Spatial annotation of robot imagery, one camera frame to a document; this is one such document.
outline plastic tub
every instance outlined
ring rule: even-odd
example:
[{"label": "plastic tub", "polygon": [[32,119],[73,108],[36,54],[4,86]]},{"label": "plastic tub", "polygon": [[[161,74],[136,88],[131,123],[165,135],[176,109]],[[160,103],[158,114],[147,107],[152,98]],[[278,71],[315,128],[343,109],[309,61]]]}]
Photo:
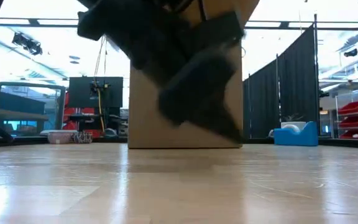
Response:
[{"label": "plastic tub", "polygon": [[350,114],[358,112],[358,101],[348,103],[346,106],[338,110],[338,114]]},{"label": "plastic tub", "polygon": [[358,139],[358,138],[354,137],[355,134],[358,134],[358,130],[346,131],[339,138],[341,138],[341,139]]},{"label": "plastic tub", "polygon": [[339,123],[341,128],[358,127],[358,116],[348,117]]},{"label": "plastic tub", "polygon": [[50,144],[69,144],[73,142],[73,133],[50,132],[48,141]]}]

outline cable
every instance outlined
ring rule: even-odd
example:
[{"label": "cable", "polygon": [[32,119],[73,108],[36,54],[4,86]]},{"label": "cable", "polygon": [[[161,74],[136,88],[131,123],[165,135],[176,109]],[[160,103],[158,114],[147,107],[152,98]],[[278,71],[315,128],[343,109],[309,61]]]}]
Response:
[{"label": "cable", "polygon": [[184,3],[180,4],[180,6],[174,9],[173,11],[175,13],[182,13],[191,5],[191,3],[193,3],[193,1],[194,0],[184,0]]},{"label": "cable", "polygon": [[246,49],[245,49],[243,46],[241,46],[241,51],[244,53],[244,55],[243,55],[243,54],[241,54],[241,58],[246,57],[246,53],[247,53],[247,51],[246,51]]},{"label": "cable", "polygon": [[94,70],[94,76],[93,76],[93,85],[95,86],[96,91],[98,92],[99,115],[100,115],[100,123],[102,125],[102,132],[104,132],[104,121],[103,121],[102,108],[101,108],[101,94],[100,94],[100,89],[98,88],[98,85],[97,85],[96,75],[98,74],[98,70],[99,70],[99,63],[100,63],[100,57],[102,54],[104,39],[105,39],[105,36],[102,36],[101,46],[100,46],[98,59],[96,61],[96,68]]},{"label": "cable", "polygon": [[200,9],[200,16],[202,21],[206,21],[206,13],[204,8],[204,1],[198,0],[198,8]]}]

